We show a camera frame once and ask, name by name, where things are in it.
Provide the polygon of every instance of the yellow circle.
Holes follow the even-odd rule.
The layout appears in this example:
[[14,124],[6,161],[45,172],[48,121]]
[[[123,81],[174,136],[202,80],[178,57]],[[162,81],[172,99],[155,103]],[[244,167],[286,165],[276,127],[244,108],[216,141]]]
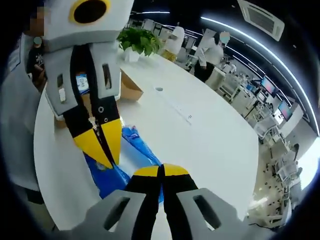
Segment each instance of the yellow circle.
[[90,25],[101,19],[109,8],[109,0],[78,0],[70,8],[69,21],[77,25]]

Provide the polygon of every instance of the gray gripper part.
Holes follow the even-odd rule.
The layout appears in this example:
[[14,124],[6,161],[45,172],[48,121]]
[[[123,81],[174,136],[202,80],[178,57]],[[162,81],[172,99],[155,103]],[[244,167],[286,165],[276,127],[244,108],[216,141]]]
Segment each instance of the gray gripper part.
[[[115,190],[92,206],[82,223],[64,232],[70,240],[131,240],[146,194]],[[114,232],[109,231],[116,222]]]
[[[48,78],[46,95],[49,104],[56,115],[61,116],[64,112],[76,107],[77,101],[70,81],[70,60],[73,48],[65,48],[43,56],[45,73]],[[58,76],[62,75],[65,102],[61,103]]]
[[[236,209],[206,188],[177,193],[185,211],[193,240],[240,240],[247,225]],[[214,230],[209,229],[208,222]]]
[[[120,92],[120,67],[117,65],[118,45],[115,42],[92,43],[90,51],[95,67],[99,99],[117,96]],[[103,65],[108,66],[111,88],[106,88]]]

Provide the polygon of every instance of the white table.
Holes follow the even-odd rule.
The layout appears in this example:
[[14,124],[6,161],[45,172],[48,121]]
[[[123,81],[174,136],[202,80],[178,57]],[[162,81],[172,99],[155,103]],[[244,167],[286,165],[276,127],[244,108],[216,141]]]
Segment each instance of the white table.
[[[126,124],[163,163],[186,168],[199,188],[208,188],[231,204],[243,220],[252,199],[258,168],[258,137],[247,122],[200,80],[159,55],[119,65],[144,91],[138,102],[122,101]],[[82,152],[67,129],[55,129],[44,94],[34,131],[34,161],[47,209],[60,230],[85,218],[100,198]],[[131,168],[120,155],[120,166]],[[152,239],[170,239],[163,206]]]

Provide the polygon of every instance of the ceiling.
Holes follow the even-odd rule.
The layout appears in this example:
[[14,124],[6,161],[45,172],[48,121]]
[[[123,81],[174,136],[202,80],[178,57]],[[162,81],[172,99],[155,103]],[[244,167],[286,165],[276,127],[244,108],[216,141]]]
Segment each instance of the ceiling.
[[[134,17],[149,18],[167,25],[176,25],[177,22],[180,22],[180,26],[183,28],[197,33],[202,33],[206,28],[217,32],[230,32],[235,38],[231,38],[228,46],[259,66],[286,95],[296,99],[297,102],[301,101],[310,118],[309,124],[317,133],[318,129],[313,112],[320,126],[317,91],[320,79],[320,37],[315,30],[314,23],[319,14],[318,4],[316,1],[301,4],[292,0],[248,0],[248,2],[265,9],[284,22],[285,27],[280,41],[274,40],[271,36],[246,22],[237,0],[197,0],[193,4],[189,4],[185,0],[135,0],[132,11],[139,13],[170,12],[170,14],[139,14]],[[240,30],[260,42],[267,50],[240,32],[215,22],[203,20],[201,17],[213,19]],[[287,66],[305,94],[299,88],[294,77],[268,51],[274,53]],[[226,53],[233,55],[234,51],[226,48]],[[246,63],[248,62],[243,57],[239,58]]]

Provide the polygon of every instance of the air conditioner vent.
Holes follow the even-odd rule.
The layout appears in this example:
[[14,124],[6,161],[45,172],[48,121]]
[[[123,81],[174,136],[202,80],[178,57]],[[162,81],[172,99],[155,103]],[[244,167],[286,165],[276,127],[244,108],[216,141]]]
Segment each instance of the air conditioner vent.
[[285,23],[265,9],[244,0],[237,0],[244,20],[279,41]]

